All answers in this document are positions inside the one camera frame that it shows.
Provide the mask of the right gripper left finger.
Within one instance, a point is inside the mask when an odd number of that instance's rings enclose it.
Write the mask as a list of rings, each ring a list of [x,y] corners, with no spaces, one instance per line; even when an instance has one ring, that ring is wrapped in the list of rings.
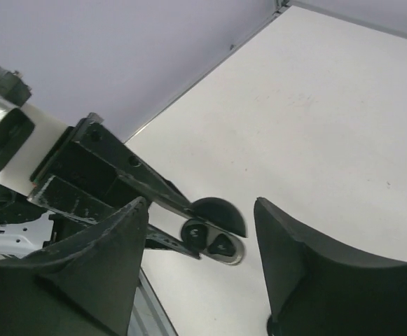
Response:
[[[137,198],[58,243],[0,260],[0,335],[125,335],[148,220]]]

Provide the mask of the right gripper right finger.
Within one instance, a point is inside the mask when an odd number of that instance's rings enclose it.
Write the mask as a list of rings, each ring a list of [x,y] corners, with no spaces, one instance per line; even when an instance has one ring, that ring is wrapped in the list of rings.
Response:
[[[263,197],[254,221],[269,335],[407,335],[407,262],[348,246]]]

